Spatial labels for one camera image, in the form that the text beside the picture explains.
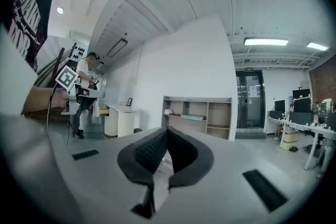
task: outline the black rubber strip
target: black rubber strip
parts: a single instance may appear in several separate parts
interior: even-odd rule
[[[84,151],[84,152],[79,152],[79,153],[75,153],[72,155],[72,157],[74,158],[75,161],[79,160],[79,159],[84,159],[84,158],[88,158],[94,155],[97,155],[99,152],[96,150],[89,150],[89,151]]]
[[[243,176],[270,212],[287,202],[287,199],[258,170],[245,172]]]

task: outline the black t-shirt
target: black t-shirt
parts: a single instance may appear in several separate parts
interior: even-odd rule
[[[34,70],[36,55],[47,39],[51,1],[13,0],[4,20],[10,40]]]

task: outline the glass door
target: glass door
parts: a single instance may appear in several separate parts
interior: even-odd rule
[[[261,71],[236,72],[238,91],[237,128],[263,128],[265,93]]]

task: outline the white table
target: white table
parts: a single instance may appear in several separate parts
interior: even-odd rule
[[[277,124],[283,124],[283,126],[284,126],[283,131],[282,131],[280,147],[284,143],[283,139],[285,137],[285,131],[286,131],[287,126],[292,127],[295,130],[315,132],[313,145],[312,145],[311,151],[309,153],[309,157],[308,157],[308,160],[306,162],[306,165],[304,166],[305,170],[307,170],[309,165],[310,165],[310,161],[313,157],[319,134],[323,135],[323,137],[326,137],[328,139],[336,140],[336,132],[332,131],[332,130],[323,129],[323,128],[320,128],[320,127],[310,127],[310,126],[307,126],[307,125],[301,125],[301,124],[297,124],[297,123],[293,123],[293,122],[289,122],[289,121],[285,121],[285,120],[280,120],[280,119],[277,120],[277,119],[267,117],[267,124],[269,124],[270,122],[277,123]]]
[[[133,134],[134,113],[139,109],[127,105],[104,104],[109,108],[109,116],[105,116],[105,134],[118,137]]]

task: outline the cable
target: cable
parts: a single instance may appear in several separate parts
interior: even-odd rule
[[[53,87],[52,89],[53,91],[51,92],[50,99],[49,99],[48,114],[47,114],[47,130],[48,130],[48,123],[49,123],[49,113],[50,113],[50,108],[51,108],[51,102],[53,101],[53,96],[56,91],[56,86],[57,86],[57,83]]]
[[[69,127],[68,127],[68,141],[67,141],[67,145],[69,145],[69,136],[70,136],[70,123],[69,123]]]
[[[103,128],[104,128],[104,126],[101,127],[101,135],[105,138],[105,140],[107,140],[107,138],[106,138],[105,135],[104,135]]]

